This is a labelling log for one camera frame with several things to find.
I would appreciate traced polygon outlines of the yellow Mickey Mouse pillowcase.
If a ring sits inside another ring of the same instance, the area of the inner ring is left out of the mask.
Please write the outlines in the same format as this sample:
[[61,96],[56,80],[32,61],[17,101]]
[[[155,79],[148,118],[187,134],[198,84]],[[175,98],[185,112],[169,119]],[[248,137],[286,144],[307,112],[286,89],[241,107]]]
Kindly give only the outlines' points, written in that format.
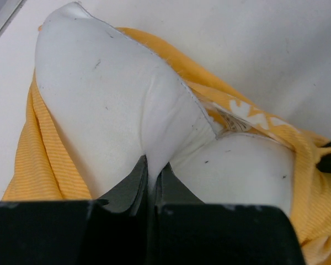
[[[296,153],[293,175],[293,211],[291,221],[298,234],[307,264],[331,264],[331,173],[317,164],[331,157],[326,138],[297,130],[278,116],[258,109],[249,99],[182,54],[171,44],[152,34],[121,28],[128,37],[144,44],[161,58],[198,96],[228,107],[252,125],[254,135],[272,137]],[[60,200],[89,199],[85,181],[67,153],[52,118],[32,82],[24,124],[15,157],[14,176],[3,199]]]

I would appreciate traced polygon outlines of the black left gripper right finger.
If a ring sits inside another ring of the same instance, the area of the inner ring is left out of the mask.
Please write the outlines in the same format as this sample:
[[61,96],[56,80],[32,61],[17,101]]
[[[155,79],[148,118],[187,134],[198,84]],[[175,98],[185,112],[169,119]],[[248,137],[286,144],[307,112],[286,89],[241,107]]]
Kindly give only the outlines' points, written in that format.
[[206,204],[165,166],[156,184],[157,264],[304,264],[277,207]]

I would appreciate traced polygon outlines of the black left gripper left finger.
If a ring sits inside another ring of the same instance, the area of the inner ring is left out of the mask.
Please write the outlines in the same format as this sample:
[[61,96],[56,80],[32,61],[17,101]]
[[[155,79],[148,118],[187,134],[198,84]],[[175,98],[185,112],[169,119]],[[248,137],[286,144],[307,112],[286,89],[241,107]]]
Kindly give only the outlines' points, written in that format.
[[143,264],[147,159],[95,200],[0,202],[0,264]]

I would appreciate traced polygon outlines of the white pillow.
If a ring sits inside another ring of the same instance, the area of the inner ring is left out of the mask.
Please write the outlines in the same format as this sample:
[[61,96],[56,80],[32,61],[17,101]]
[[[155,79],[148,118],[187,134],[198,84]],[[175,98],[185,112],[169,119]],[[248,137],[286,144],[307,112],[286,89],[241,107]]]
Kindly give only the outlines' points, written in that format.
[[146,156],[150,200],[170,165],[203,202],[291,212],[291,150],[266,136],[226,131],[162,58],[80,4],[44,21],[35,77],[92,197],[115,187]]

